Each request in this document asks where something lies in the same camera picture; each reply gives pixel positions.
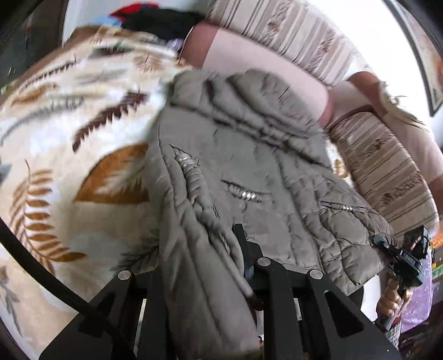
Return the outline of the right hand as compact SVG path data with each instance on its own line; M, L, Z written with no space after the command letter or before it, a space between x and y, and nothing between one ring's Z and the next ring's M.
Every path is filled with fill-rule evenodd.
M395 278L390 277L387 281L387 287L378 300L376 307L377 315L379 317L391 317L393 318L393 325L397 324L401 319L403 310L411 301L413 292L413 289L409 288L404 295L400 295L399 282Z

